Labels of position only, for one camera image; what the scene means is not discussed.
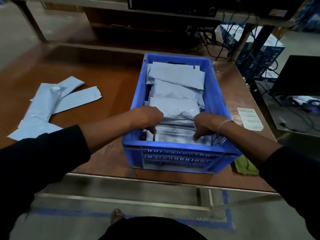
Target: black sleeve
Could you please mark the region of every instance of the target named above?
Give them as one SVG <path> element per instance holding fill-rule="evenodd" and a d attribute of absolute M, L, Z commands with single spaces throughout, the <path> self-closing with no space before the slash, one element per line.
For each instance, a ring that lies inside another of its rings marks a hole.
<path fill-rule="evenodd" d="M 320 162 L 282 147 L 260 166 L 259 175 L 305 219 L 309 233 L 320 239 Z"/>
<path fill-rule="evenodd" d="M 90 159 L 78 125 L 37 138 L 23 139 L 0 150 L 2 223 L 0 239 L 8 239 L 16 219 L 25 213 L 34 194 Z"/>

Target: computer monitor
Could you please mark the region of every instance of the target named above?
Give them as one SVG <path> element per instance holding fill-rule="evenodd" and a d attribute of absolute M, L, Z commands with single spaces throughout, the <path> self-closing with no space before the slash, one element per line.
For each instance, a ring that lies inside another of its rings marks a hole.
<path fill-rule="evenodd" d="M 320 96 L 320 56 L 289 56 L 270 95 Z"/>

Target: brown table surface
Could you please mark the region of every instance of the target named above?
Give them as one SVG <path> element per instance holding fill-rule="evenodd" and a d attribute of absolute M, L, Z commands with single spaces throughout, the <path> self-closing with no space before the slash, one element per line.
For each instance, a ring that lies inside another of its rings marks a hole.
<path fill-rule="evenodd" d="M 130 109 L 143 55 L 103 50 L 37 45 L 0 71 L 0 148 L 15 141 L 7 136 L 17 129 L 40 83 L 59 83 L 69 76 L 85 82 L 80 88 L 98 86 L 102 98 L 55 115 L 50 122 L 62 128 L 100 120 Z M 237 108 L 255 109 L 264 129 L 258 132 L 274 140 L 257 104 L 233 63 L 216 62 L 215 72 L 234 121 Z M 74 173 L 135 180 L 170 182 L 227 189 L 275 192 L 259 176 L 236 173 L 231 166 L 216 175 L 130 168 L 121 139 L 94 153 Z"/>

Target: hand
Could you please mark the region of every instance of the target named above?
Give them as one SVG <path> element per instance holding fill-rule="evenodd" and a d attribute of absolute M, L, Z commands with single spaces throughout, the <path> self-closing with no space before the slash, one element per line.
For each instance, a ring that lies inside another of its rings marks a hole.
<path fill-rule="evenodd" d="M 163 113 L 157 107 L 142 106 L 131 110 L 133 123 L 137 129 L 147 129 L 155 134 L 156 125 L 163 120 Z"/>
<path fill-rule="evenodd" d="M 194 133 L 192 139 L 195 141 L 202 136 L 211 135 L 217 132 L 219 125 L 227 119 L 227 117 L 208 112 L 197 114 L 194 117 L 194 123 L 197 131 Z"/>

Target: foot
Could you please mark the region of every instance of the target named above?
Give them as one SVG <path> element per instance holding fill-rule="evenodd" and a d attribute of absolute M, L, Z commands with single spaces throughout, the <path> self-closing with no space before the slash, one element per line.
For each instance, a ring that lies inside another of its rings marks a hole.
<path fill-rule="evenodd" d="M 124 217 L 125 217 L 125 214 L 123 214 L 121 210 L 114 209 L 110 216 L 111 225 L 121 220 Z"/>

